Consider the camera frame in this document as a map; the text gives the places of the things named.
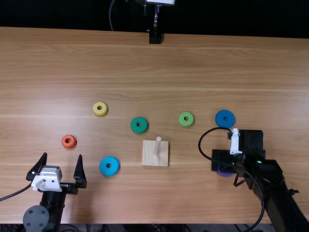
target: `blue ring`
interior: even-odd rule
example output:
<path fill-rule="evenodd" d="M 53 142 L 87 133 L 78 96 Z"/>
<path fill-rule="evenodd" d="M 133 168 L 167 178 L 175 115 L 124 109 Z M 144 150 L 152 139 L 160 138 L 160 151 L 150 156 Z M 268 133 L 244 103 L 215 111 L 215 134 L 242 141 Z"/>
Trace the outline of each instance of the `blue ring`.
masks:
<path fill-rule="evenodd" d="M 102 175 L 113 176 L 119 171 L 120 163 L 117 158 L 113 156 L 107 156 L 101 160 L 98 167 Z"/>
<path fill-rule="evenodd" d="M 235 124 L 235 116 L 228 110 L 221 110 L 216 114 L 215 121 L 218 127 L 231 128 Z"/>

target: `orange ring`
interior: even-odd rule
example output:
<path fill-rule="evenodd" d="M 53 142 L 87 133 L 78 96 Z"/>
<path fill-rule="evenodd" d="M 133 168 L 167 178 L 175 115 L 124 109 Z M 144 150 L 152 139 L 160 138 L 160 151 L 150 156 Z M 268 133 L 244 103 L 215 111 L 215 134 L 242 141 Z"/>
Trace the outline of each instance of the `orange ring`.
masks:
<path fill-rule="evenodd" d="M 73 147 L 75 147 L 77 141 L 75 139 L 75 137 L 73 135 L 66 135 L 62 138 L 62 145 L 66 148 L 66 149 L 71 149 Z"/>

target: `white bracket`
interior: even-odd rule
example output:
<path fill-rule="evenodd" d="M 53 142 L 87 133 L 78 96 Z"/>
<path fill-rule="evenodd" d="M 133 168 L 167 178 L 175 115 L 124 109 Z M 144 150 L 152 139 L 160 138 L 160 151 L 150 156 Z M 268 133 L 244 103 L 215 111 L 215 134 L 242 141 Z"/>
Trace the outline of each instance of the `white bracket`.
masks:
<path fill-rule="evenodd" d="M 61 178 L 62 174 L 59 167 L 45 165 L 40 175 L 34 177 L 31 186 L 35 191 L 62 192 L 62 188 L 60 187 Z"/>
<path fill-rule="evenodd" d="M 236 155 L 236 154 L 242 154 L 242 151 L 239 151 L 239 130 L 237 128 L 234 128 L 232 130 L 232 142 L 231 142 L 231 150 L 230 154 L 231 155 Z"/>

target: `black cable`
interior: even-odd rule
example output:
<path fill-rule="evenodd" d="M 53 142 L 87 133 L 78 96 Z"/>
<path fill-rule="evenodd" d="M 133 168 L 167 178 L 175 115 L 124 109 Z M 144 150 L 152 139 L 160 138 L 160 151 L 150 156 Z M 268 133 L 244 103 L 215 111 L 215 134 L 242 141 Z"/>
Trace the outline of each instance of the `black cable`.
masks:
<path fill-rule="evenodd" d="M 109 19 L 109 22 L 110 22 L 110 26 L 111 26 L 111 31 L 114 31 L 113 28 L 112 28 L 112 6 L 114 5 L 115 3 L 115 0 L 112 0 L 111 1 L 111 4 L 110 4 L 110 8 L 108 10 L 108 19 Z"/>
<path fill-rule="evenodd" d="M 204 156 L 206 159 L 208 159 L 208 160 L 210 160 L 210 161 L 212 161 L 212 162 L 215 162 L 215 163 L 217 163 L 217 164 L 219 164 L 219 165 L 222 165 L 222 166 L 233 167 L 233 168 L 237 168 L 237 169 L 239 169 L 239 170 L 242 170 L 242 171 L 243 171 L 247 176 L 249 176 L 249 177 L 252 179 L 252 181 L 256 184 L 257 188 L 259 189 L 259 192 L 260 192 L 260 195 L 261 195 L 261 199 L 263 199 L 263 200 L 262 200 L 262 210 L 261 210 L 261 213 L 260 213 L 260 216 L 259 216 L 258 220 L 257 220 L 251 227 L 247 228 L 247 229 L 244 230 L 243 232 L 251 231 L 251 230 L 253 230 L 253 229 L 261 222 L 261 220 L 262 220 L 262 218 L 263 218 L 263 215 L 264 215 L 264 211 L 265 211 L 265 202 L 264 202 L 264 198 L 263 198 L 262 189 L 261 189 L 259 183 L 256 181 L 256 179 L 255 179 L 247 170 L 245 170 L 245 169 L 243 169 L 243 168 L 241 168 L 241 167 L 239 167 L 239 166 L 237 166 L 237 165 L 234 165 L 234 164 L 230 164 L 230 163 L 225 163 L 225 162 L 220 162 L 220 161 L 217 161 L 217 160 L 213 160 L 212 158 L 210 158 L 209 156 L 207 156 L 207 155 L 203 152 L 203 150 L 202 150 L 202 148 L 201 148 L 201 143 L 202 143 L 203 138 L 204 138 L 207 134 L 209 134 L 210 132 L 215 131 L 215 130 L 226 130 L 226 131 L 232 133 L 232 131 L 231 131 L 229 128 L 225 128 L 225 127 L 215 127 L 215 128 L 212 128 L 212 129 L 206 131 L 206 132 L 200 137 L 200 139 L 199 139 L 199 141 L 198 141 L 198 150 L 200 151 L 200 153 L 202 154 L 202 156 Z"/>
<path fill-rule="evenodd" d="M 236 229 L 237 229 L 239 232 L 241 232 L 240 228 L 239 228 L 236 224 L 234 224 L 234 226 L 236 227 Z"/>
<path fill-rule="evenodd" d="M 6 197 L 0 198 L 0 202 L 4 201 L 4 200 L 6 200 L 6 199 L 9 199 L 9 198 L 11 198 L 11 197 L 13 197 L 13 196 L 18 195 L 19 193 L 22 193 L 23 191 L 26 191 L 26 190 L 27 190 L 28 188 L 30 188 L 30 187 L 31 187 L 31 183 L 30 183 L 29 185 L 27 185 L 26 187 L 24 187 L 23 189 L 21 189 L 21 190 L 15 192 L 15 193 L 12 193 L 12 194 L 10 194 L 10 195 L 8 195 L 8 196 L 6 196 Z"/>
<path fill-rule="evenodd" d="M 71 224 L 63 224 L 64 226 L 72 226 L 74 229 L 76 229 L 77 230 L 77 232 L 79 232 L 79 229 L 76 227 L 76 226 L 73 226 L 73 225 L 71 225 Z"/>
<path fill-rule="evenodd" d="M 247 228 L 250 228 L 250 226 L 248 226 L 247 224 L 243 224 L 245 227 Z"/>

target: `green ring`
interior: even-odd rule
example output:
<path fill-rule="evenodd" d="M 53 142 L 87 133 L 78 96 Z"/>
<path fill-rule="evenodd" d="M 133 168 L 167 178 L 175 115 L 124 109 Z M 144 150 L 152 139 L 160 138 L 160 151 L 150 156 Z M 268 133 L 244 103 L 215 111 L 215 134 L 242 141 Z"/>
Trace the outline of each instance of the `green ring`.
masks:
<path fill-rule="evenodd" d="M 190 127 L 194 123 L 194 117 L 190 112 L 182 112 L 178 117 L 178 121 L 183 127 Z"/>
<path fill-rule="evenodd" d="M 143 134 L 148 129 L 148 122 L 143 117 L 135 117 L 131 121 L 131 130 L 137 134 Z"/>

